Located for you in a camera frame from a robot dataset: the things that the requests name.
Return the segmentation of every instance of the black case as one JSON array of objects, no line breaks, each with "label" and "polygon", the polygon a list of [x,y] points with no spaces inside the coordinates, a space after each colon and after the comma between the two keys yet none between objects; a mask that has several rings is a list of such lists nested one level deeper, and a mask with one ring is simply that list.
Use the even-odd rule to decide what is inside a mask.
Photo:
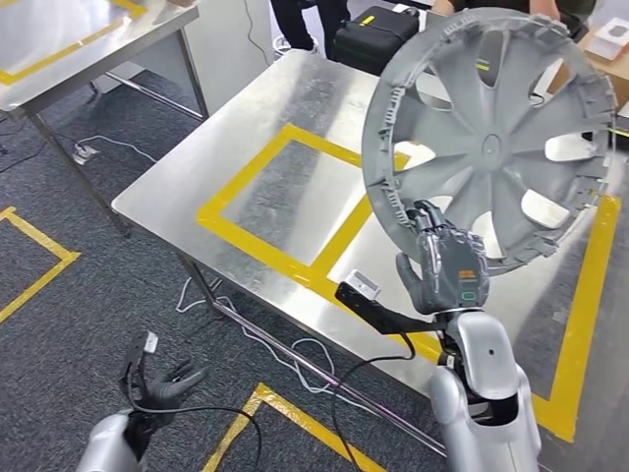
[{"label": "black case", "polygon": [[419,30],[417,18],[371,7],[338,31],[335,59],[379,76],[400,47]]}]

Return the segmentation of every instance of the yellow tape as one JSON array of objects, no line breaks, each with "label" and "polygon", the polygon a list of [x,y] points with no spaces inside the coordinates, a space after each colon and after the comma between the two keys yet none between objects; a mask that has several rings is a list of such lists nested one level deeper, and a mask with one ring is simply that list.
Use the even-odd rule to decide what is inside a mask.
[{"label": "yellow tape", "polygon": [[[297,141],[351,165],[360,165],[358,154],[327,142],[293,125],[287,125],[232,180],[200,208],[197,214],[197,221],[201,226],[262,264],[309,288],[346,313],[355,316],[336,300],[335,293],[337,285],[328,279],[327,275],[371,214],[366,197],[361,200],[311,266],[296,261],[278,248],[256,238],[220,215],[220,212],[225,206],[236,197],[258,172],[263,169],[290,141]],[[396,168],[402,168],[407,160],[408,156],[396,155],[395,166]],[[597,260],[599,263],[604,261],[606,264],[609,251],[612,243],[612,236],[617,219],[617,212],[612,214],[606,209],[612,205],[610,202],[614,202],[614,205],[619,207],[619,202],[616,200],[610,197],[601,198],[601,204],[590,236],[591,243],[597,241],[596,243],[598,248]],[[607,214],[607,216],[605,220],[601,220],[600,215],[602,214]],[[533,408],[538,423],[566,441],[572,441],[574,436],[576,409],[581,389],[583,386],[582,377],[585,373],[585,364],[575,368],[574,365],[570,365],[571,361],[569,359],[575,356],[575,351],[581,349],[581,358],[585,359],[583,362],[587,362],[590,344],[589,342],[585,343],[584,340],[591,338],[592,320],[596,318],[600,298],[600,296],[597,296],[596,288],[602,287],[605,280],[605,268],[591,263],[592,257],[591,256],[588,259],[587,254],[581,267],[579,283],[577,284],[575,289],[575,300],[588,300],[588,303],[581,305],[581,310],[590,311],[587,313],[587,316],[584,316],[582,313],[578,313],[575,305],[572,304],[568,324],[569,330],[566,330],[564,336],[557,363],[557,374],[554,380],[553,392],[558,393],[554,396],[551,395],[550,400],[535,394],[532,396]],[[589,281],[587,283],[581,282],[581,277],[587,277]],[[399,336],[391,337],[403,344],[403,341]],[[441,352],[438,340],[429,334],[414,333],[409,337],[419,355],[432,363],[436,363]]]},{"label": "yellow tape", "polygon": [[626,131],[612,130],[612,128],[609,128],[609,130],[612,133],[615,133],[616,135],[624,136],[624,138],[629,138],[629,133]]},{"label": "yellow tape", "polygon": [[[264,385],[259,383],[257,388],[253,391],[247,403],[245,403],[245,406],[244,406],[242,410],[248,415],[253,416],[263,400],[262,394],[259,391],[262,386]],[[232,426],[227,430],[227,433],[222,437],[216,450],[214,451],[211,457],[210,457],[201,472],[214,472],[216,470],[220,463],[220,460],[222,459],[223,455],[225,455],[225,452],[229,448],[229,445],[248,424],[248,418],[243,415],[238,415],[235,420],[234,420],[234,423],[232,423]]]},{"label": "yellow tape", "polygon": [[53,253],[54,255],[60,259],[60,261],[51,268],[48,272],[44,273],[44,275],[39,277],[38,280],[35,280],[34,283],[26,288],[22,294],[15,298],[6,307],[3,308],[2,310],[0,310],[0,323],[2,323],[5,320],[8,319],[15,310],[21,307],[35,293],[42,289],[47,283],[59,275],[59,273],[63,270],[64,268],[73,263],[76,260],[76,258],[80,256],[81,254],[72,253],[66,249],[64,249],[58,243],[53,241],[52,239],[46,236],[41,231],[39,231],[35,226],[32,226],[32,224],[16,215],[15,211],[16,209],[14,206],[9,206],[2,211],[0,211],[0,221],[3,219],[8,219],[9,220],[9,222],[19,229],[22,233],[25,234],[26,236],[28,236],[30,239],[35,241],[35,243],[38,243],[40,246],[45,248],[50,251],[51,253]]},{"label": "yellow tape", "polygon": [[[249,415],[253,415],[262,402],[281,413],[299,428],[314,436],[315,438],[327,445],[337,454],[349,460],[349,456],[347,454],[347,451],[345,450],[345,447],[342,445],[342,442],[341,442],[339,437],[328,430],[324,425],[321,425],[317,420],[315,420],[314,418],[286,401],[284,398],[275,393],[264,383],[259,383],[256,390],[254,390],[251,397],[250,397],[245,404],[243,410]],[[235,420],[234,423],[232,423],[232,426],[230,426],[227,431],[227,434],[226,434],[225,437],[223,437],[223,439],[220,442],[218,448],[212,454],[211,457],[210,457],[207,463],[206,463],[202,472],[216,471],[229,444],[244,429],[248,422],[248,419],[243,416],[239,416],[239,418]],[[354,457],[356,458],[356,461],[361,470],[365,472],[385,472],[377,463],[361,452],[360,450],[357,450],[352,445],[349,448],[351,450],[351,453],[354,454]]]},{"label": "yellow tape", "polygon": [[[8,0],[8,3],[5,3],[5,4],[0,3],[0,7],[9,5],[10,3],[13,3],[13,1],[14,0]],[[132,19],[140,17],[140,16],[143,15],[146,12],[146,9],[145,7],[143,7],[141,5],[137,5],[137,4],[135,4],[133,2],[131,2],[131,1],[129,1],[129,0],[110,0],[110,2],[112,2],[115,6],[120,7],[120,8],[124,8],[124,9],[127,10],[128,12],[129,17],[130,17]],[[49,65],[51,65],[54,62],[57,62],[60,59],[63,59],[63,58],[64,58],[66,56],[68,56],[68,55],[69,55],[69,54],[71,54],[74,51],[80,49],[83,46],[86,46],[86,45],[90,44],[91,42],[96,41],[97,39],[101,38],[101,37],[103,37],[106,34],[109,34],[109,33],[112,32],[112,31],[114,31],[114,30],[117,30],[118,28],[121,27],[123,24],[124,24],[123,18],[117,18],[117,19],[114,20],[113,22],[112,22],[111,24],[107,25],[104,28],[99,29],[98,31],[90,34],[87,37],[81,39],[81,40],[77,41],[74,44],[71,44],[68,47],[66,47],[66,48],[62,49],[60,51],[56,52],[54,54],[51,54],[50,56],[45,57],[44,59],[41,59],[41,61],[35,62],[35,63],[32,64],[30,66],[28,66],[25,69],[17,72],[15,74],[10,74],[10,73],[6,72],[6,71],[0,70],[0,84],[3,84],[3,85],[5,85],[5,86],[10,86],[10,85],[14,84],[17,81],[23,79],[24,77],[29,76],[31,74],[33,74],[33,73],[35,73],[37,71],[41,70],[41,69],[43,69],[46,66],[49,66]]]},{"label": "yellow tape", "polygon": [[[343,162],[360,167],[361,156],[345,147],[330,143],[327,140],[308,133],[292,124],[287,124],[275,135],[271,142],[258,155],[243,167],[222,189],[199,208],[197,222],[216,236],[221,237],[235,247],[273,268],[304,287],[316,292],[326,300],[335,304],[351,316],[354,313],[347,309],[335,297],[337,284],[327,278],[330,268],[345,252],[354,237],[371,214],[367,196],[361,200],[328,244],[326,245],[311,266],[305,265],[284,253],[278,248],[257,238],[244,229],[228,221],[220,213],[236,197],[262,169],[290,141],[296,141],[308,148],[328,154]],[[395,168],[403,168],[409,157],[402,153],[394,156]],[[439,342],[425,333],[415,333],[409,336],[416,349],[431,362],[436,362],[441,348]],[[405,345],[400,336],[391,336]]]},{"label": "yellow tape", "polygon": [[130,0],[109,0],[116,7],[124,8],[129,12],[129,16],[136,19],[146,13],[146,9],[142,5],[137,5]]},{"label": "yellow tape", "polygon": [[[565,441],[574,439],[575,420],[621,207],[619,199],[609,196],[600,199],[563,335],[551,393],[554,407],[548,413],[553,415],[549,420],[557,424],[554,433]],[[560,418],[571,421],[560,421]]]},{"label": "yellow tape", "polygon": [[363,20],[362,22],[361,22],[361,26],[364,27],[364,25],[368,25],[368,24],[373,22],[375,19],[376,19],[376,17],[374,17],[373,15],[370,15],[369,17],[367,17],[367,18]]}]

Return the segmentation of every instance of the person's leg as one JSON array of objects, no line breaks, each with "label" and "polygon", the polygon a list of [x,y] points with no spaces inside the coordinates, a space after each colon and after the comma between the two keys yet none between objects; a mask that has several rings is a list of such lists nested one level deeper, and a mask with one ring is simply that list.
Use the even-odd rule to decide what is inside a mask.
[{"label": "person's leg", "polygon": [[317,0],[317,8],[324,26],[326,56],[334,60],[334,40],[342,22],[349,21],[347,0]]},{"label": "person's leg", "polygon": [[292,48],[309,51],[315,47],[296,0],[271,0],[271,6],[280,31]]}]

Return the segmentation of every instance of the table leg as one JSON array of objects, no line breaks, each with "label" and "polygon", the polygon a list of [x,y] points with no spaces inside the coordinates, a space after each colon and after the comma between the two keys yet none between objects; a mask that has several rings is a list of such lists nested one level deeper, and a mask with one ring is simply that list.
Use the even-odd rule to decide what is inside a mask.
[{"label": "table leg", "polygon": [[183,57],[184,62],[186,62],[186,69],[188,71],[188,76],[192,84],[192,90],[195,92],[197,104],[199,106],[199,111],[201,113],[204,120],[207,120],[210,117],[210,113],[207,111],[207,105],[205,103],[205,97],[203,96],[201,84],[199,82],[199,75],[197,74],[197,69],[195,67],[195,63],[192,62],[192,56],[190,54],[188,39],[186,37],[186,33],[183,29],[177,31],[176,34],[177,41],[181,48],[181,54]]},{"label": "table leg", "polygon": [[[196,263],[191,261],[186,258],[186,256],[181,254],[179,254],[179,257],[179,260],[181,260],[181,263],[183,265],[183,267],[185,267],[186,270],[189,274],[190,274],[191,277],[192,277],[192,280],[195,283],[196,283],[197,286],[198,286],[201,293],[203,293],[203,297],[205,298],[205,301],[207,301],[208,304],[210,304],[212,308],[213,308],[214,310],[216,310],[219,313],[222,313],[229,318],[231,318],[232,320],[234,320],[238,325],[243,326],[247,330],[253,334],[255,334],[256,336],[260,339],[263,339],[264,341],[277,349],[278,351],[290,359],[292,359],[299,364],[299,366],[307,369],[311,372],[312,374],[315,374],[315,376],[325,381],[327,384],[334,386],[337,386],[339,384],[339,380],[336,377],[327,371],[321,369],[319,366],[302,356],[301,354],[295,351],[294,349],[291,349],[282,343],[281,341],[278,341],[278,339],[265,331],[264,329],[253,324],[242,317],[241,315],[232,310],[229,307],[216,301],[216,295],[214,294],[213,290],[212,290],[210,287],[210,285],[208,285],[207,282],[205,281],[204,277],[203,277],[203,274]],[[436,452],[442,457],[446,456],[445,448],[440,442],[434,440],[432,437],[427,435],[426,433],[424,433],[422,430],[416,428],[415,426],[411,425],[407,422],[406,420],[403,420],[396,415],[395,413],[393,413],[383,406],[381,406],[368,396],[364,395],[363,393],[361,393],[358,390],[354,389],[351,386],[345,384],[341,385],[339,389],[343,394],[357,400],[364,404],[365,407],[367,407],[372,413],[379,416],[381,418],[385,418],[385,420],[389,421],[394,426],[396,426],[407,435],[415,438],[416,440],[423,445],[425,445],[426,447],[428,447],[434,452]]]},{"label": "table leg", "polygon": [[51,130],[44,118],[42,118],[40,114],[35,113],[34,115],[31,115],[30,121],[39,131],[41,136],[43,136],[46,141],[48,142],[59,157],[64,160],[67,163],[78,181],[83,185],[90,195],[92,196],[93,199],[98,204],[103,211],[105,212],[106,215],[109,216],[109,219],[115,226],[118,231],[119,231],[122,236],[125,238],[128,238],[130,236],[130,229],[124,224],[122,219],[118,214],[112,210],[105,199],[103,198],[102,195],[99,194],[88,179],[85,176],[79,167],[78,164],[74,161],[71,155],[68,154],[61,144],[55,138],[55,135]]}]

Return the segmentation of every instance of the robotic arm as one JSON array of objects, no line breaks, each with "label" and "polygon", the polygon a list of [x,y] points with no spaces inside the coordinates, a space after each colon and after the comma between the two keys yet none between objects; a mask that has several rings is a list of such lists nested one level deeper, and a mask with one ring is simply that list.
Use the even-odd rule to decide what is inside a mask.
[{"label": "robotic arm", "polygon": [[377,287],[354,271],[337,298],[382,334],[436,331],[443,350],[429,383],[434,418],[453,472],[536,472],[542,447],[531,391],[505,328],[482,306],[489,274],[482,240],[456,228],[428,201],[408,210],[422,277],[404,254],[397,273],[428,323],[375,300]]},{"label": "robotic arm", "polygon": [[[170,372],[147,382],[144,376],[146,354],[153,354],[158,337],[149,331],[136,336],[127,353],[118,385],[133,406],[109,416],[90,434],[90,440],[76,472],[145,472],[144,453],[152,436],[174,419],[187,394],[207,375],[207,369],[190,374],[193,367],[187,359]],[[133,389],[140,391],[136,399]],[[152,411],[167,410],[164,414]]]}]

